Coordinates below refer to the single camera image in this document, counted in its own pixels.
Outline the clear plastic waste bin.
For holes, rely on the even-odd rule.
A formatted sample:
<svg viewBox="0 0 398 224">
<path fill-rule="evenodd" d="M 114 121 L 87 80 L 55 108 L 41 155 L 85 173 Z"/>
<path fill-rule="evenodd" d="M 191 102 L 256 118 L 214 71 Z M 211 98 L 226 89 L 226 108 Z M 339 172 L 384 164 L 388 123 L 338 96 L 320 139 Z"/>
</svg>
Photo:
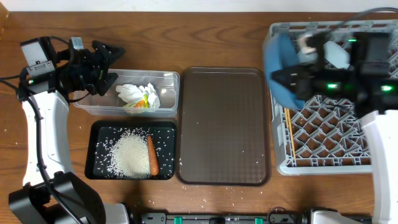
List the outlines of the clear plastic waste bin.
<svg viewBox="0 0 398 224">
<path fill-rule="evenodd" d="M 92 115 L 99 116 L 143 116 L 168 118 L 177 114 L 179 94 L 179 74 L 177 72 L 153 70 L 123 70 L 111 69 L 117 73 L 118 79 L 112 84 L 104 96 L 88 95 L 86 91 L 74 92 L 74 99 L 78 101 L 74 106 Z M 116 87 L 124 84 L 146 87 L 151 84 L 156 91 L 160 106 L 158 108 L 127 107 L 116 91 Z"/>
</svg>

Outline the orange carrot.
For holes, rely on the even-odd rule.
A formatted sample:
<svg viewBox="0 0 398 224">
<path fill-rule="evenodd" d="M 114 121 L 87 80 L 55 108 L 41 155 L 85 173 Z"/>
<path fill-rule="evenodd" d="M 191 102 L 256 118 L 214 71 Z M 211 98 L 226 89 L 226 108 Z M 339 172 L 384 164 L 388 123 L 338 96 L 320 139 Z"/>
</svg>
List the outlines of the orange carrot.
<svg viewBox="0 0 398 224">
<path fill-rule="evenodd" d="M 148 135 L 147 137 L 147 148 L 149 155 L 150 174 L 152 176 L 157 176 L 159 174 L 159 165 L 157 162 L 157 154 L 155 151 L 154 143 L 150 135 Z"/>
</svg>

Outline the light blue rice bowl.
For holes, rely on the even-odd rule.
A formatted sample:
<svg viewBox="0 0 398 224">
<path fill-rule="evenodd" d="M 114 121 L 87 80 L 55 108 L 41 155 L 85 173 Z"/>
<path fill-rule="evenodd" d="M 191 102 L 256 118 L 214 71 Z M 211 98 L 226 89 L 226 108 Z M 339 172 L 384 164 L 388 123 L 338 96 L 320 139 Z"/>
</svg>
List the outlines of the light blue rice bowl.
<svg viewBox="0 0 398 224">
<path fill-rule="evenodd" d="M 349 53 L 338 44 L 328 41 L 323 45 L 325 60 L 336 68 L 349 68 Z"/>
</svg>

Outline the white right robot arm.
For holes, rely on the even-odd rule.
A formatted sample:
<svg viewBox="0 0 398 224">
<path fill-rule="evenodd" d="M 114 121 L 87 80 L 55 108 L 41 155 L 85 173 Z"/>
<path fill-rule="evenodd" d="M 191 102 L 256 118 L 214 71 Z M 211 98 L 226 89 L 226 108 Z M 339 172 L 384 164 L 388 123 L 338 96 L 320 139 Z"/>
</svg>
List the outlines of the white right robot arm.
<svg viewBox="0 0 398 224">
<path fill-rule="evenodd" d="M 314 62 L 301 62 L 286 33 L 263 45 L 266 79 L 271 94 L 286 109 L 301 110 L 315 95 L 347 99 L 361 122 L 371 153 L 374 184 L 373 223 L 397 223 L 397 79 L 388 75 L 385 32 L 355 32 L 348 68 L 325 66 L 324 45 L 330 32 L 303 35 L 305 53 Z"/>
</svg>

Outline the white tissue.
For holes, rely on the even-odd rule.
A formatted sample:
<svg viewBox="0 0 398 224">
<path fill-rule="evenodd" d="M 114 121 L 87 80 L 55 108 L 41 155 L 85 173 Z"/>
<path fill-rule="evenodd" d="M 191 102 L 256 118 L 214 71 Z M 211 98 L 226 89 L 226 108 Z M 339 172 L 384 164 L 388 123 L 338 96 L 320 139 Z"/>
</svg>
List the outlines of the white tissue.
<svg viewBox="0 0 398 224">
<path fill-rule="evenodd" d="M 144 99 L 144 87 L 133 84 L 118 85 L 118 97 L 126 103 L 133 103 Z"/>
</svg>

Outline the green food wrapper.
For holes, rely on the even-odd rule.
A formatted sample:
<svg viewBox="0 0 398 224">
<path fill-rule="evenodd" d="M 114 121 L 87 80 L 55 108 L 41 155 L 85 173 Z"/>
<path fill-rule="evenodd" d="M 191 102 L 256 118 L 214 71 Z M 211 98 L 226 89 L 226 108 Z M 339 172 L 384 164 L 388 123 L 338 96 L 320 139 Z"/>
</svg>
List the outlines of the green food wrapper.
<svg viewBox="0 0 398 224">
<path fill-rule="evenodd" d="M 149 83 L 147 86 L 134 85 L 134 99 L 124 105 L 125 108 L 159 109 L 160 98 L 154 86 Z"/>
</svg>

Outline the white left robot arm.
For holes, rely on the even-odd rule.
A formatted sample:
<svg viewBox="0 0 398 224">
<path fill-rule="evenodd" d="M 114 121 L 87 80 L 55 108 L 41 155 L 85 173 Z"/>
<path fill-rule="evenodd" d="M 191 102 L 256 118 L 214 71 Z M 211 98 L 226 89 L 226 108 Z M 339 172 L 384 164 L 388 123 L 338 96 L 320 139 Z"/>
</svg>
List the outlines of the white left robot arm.
<svg viewBox="0 0 398 224">
<path fill-rule="evenodd" d="M 124 49 L 98 40 L 86 49 L 79 37 L 66 45 L 56 51 L 50 36 L 21 43 L 27 66 L 14 89 L 27 119 L 28 161 L 9 208 L 22 223 L 129 223 L 125 205 L 103 203 L 75 175 L 67 131 L 70 93 L 105 95 L 118 77 L 109 67 Z"/>
</svg>

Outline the grey plastic dishwasher rack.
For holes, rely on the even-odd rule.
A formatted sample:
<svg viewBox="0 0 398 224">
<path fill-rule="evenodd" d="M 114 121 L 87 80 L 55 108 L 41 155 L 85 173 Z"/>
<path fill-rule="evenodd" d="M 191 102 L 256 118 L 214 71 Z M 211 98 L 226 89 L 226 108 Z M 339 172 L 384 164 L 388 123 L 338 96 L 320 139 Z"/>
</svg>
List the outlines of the grey plastic dishwasher rack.
<svg viewBox="0 0 398 224">
<path fill-rule="evenodd" d="M 279 33 L 287 33 L 299 52 L 297 39 L 336 27 L 339 21 L 273 23 L 264 42 Z M 387 50 L 388 74 L 397 78 L 397 19 L 351 21 L 329 38 L 350 53 L 353 32 L 387 32 L 391 40 Z M 371 173 L 370 151 L 349 100 L 314 96 L 302 110 L 290 110 L 295 145 L 294 161 L 284 107 L 271 95 L 272 137 L 276 168 L 282 175 L 326 175 Z"/>
</svg>

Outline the brown serving tray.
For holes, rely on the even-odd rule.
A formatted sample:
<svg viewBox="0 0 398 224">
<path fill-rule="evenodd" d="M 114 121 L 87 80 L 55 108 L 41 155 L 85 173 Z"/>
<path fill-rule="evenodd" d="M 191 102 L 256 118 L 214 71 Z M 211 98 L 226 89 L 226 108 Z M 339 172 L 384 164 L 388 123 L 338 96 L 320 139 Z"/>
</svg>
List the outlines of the brown serving tray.
<svg viewBox="0 0 398 224">
<path fill-rule="evenodd" d="M 183 72 L 177 177 L 184 184 L 262 186 L 271 177 L 265 78 L 256 68 Z"/>
</svg>

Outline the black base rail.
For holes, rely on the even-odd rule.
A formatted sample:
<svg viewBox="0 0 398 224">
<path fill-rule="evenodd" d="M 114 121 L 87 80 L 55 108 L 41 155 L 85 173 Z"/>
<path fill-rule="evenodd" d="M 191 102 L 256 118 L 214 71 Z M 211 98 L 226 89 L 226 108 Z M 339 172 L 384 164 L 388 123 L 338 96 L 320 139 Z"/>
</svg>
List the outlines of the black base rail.
<svg viewBox="0 0 398 224">
<path fill-rule="evenodd" d="M 310 215 L 298 213 L 275 213 L 269 215 L 203 215 L 203 214 L 166 214 L 143 213 L 135 218 L 139 224 L 299 224 L 315 223 Z"/>
</svg>

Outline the dark blue plate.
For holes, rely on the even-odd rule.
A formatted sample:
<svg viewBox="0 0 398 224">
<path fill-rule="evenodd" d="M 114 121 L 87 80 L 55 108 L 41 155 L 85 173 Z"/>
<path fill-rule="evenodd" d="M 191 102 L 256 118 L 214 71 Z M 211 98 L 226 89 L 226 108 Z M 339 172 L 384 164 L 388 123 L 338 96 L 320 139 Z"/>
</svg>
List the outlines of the dark blue plate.
<svg viewBox="0 0 398 224">
<path fill-rule="evenodd" d="M 276 102 L 290 110 L 301 110 L 305 101 L 298 100 L 295 93 L 273 79 L 286 81 L 290 67 L 299 64 L 294 45 L 286 33 L 277 34 L 263 43 L 263 62 L 267 84 Z"/>
</svg>

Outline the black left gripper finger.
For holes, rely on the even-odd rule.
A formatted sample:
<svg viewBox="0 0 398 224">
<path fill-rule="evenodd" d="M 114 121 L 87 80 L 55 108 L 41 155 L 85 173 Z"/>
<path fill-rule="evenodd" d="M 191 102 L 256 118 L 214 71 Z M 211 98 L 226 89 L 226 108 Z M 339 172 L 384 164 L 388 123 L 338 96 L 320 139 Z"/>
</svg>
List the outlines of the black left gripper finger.
<svg viewBox="0 0 398 224">
<path fill-rule="evenodd" d="M 103 70 L 100 71 L 99 79 L 96 82 L 96 93 L 99 96 L 104 96 L 106 92 L 110 89 L 111 85 L 117 80 L 118 78 L 117 73 L 108 73 L 104 72 Z"/>
<path fill-rule="evenodd" d="M 91 58 L 92 67 L 109 67 L 126 52 L 123 47 L 105 44 L 98 40 L 92 41 L 91 46 L 95 50 Z"/>
</svg>

